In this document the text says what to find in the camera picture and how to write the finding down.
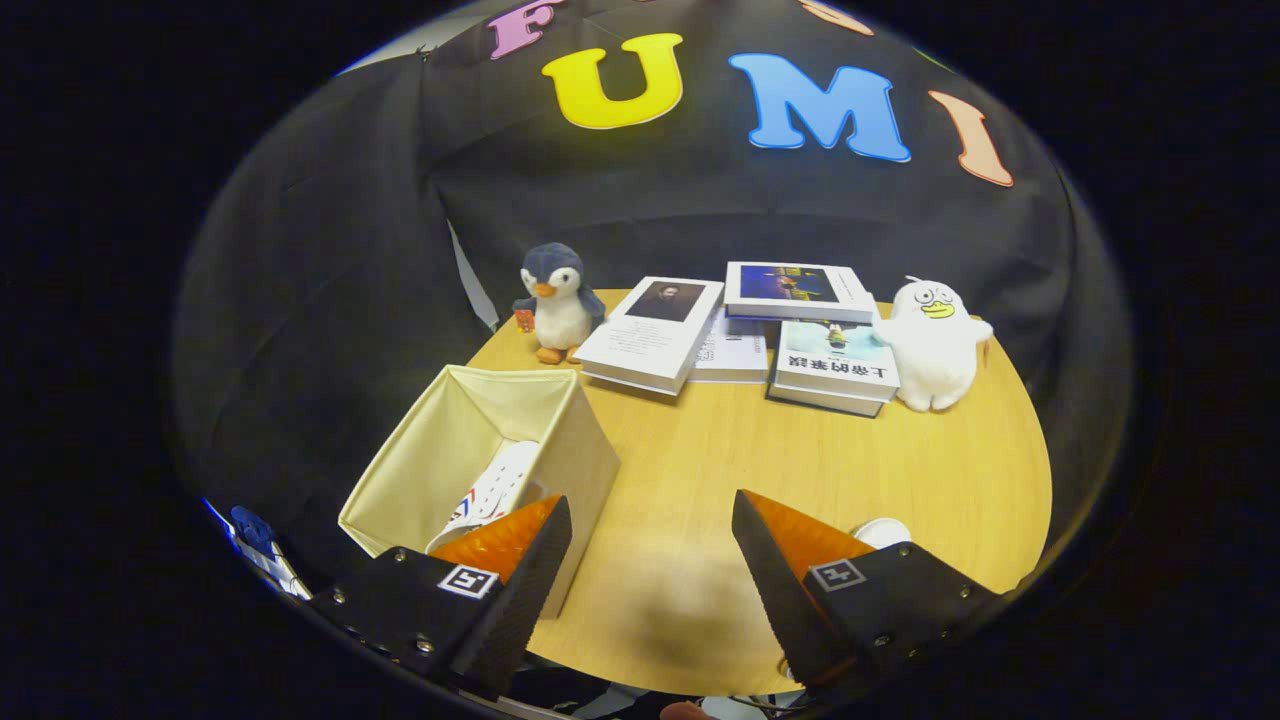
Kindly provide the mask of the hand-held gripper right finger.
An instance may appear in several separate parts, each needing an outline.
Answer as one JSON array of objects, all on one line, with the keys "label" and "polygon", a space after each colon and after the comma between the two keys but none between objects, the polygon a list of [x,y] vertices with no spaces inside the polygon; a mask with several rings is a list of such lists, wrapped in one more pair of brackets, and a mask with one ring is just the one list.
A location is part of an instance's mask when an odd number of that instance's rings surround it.
[{"label": "hand-held gripper right finger", "polygon": [[1001,598],[931,551],[873,547],[749,489],[732,533],[795,682],[869,691],[973,634]]}]

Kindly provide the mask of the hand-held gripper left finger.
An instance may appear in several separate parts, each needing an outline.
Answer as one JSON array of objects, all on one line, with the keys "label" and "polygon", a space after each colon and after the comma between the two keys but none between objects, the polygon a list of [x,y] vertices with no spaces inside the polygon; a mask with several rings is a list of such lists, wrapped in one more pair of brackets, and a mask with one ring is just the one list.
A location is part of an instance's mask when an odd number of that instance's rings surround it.
[{"label": "hand-held gripper left finger", "polygon": [[504,694],[573,538],[553,495],[429,553],[393,547],[308,606],[389,664],[485,700]]}]

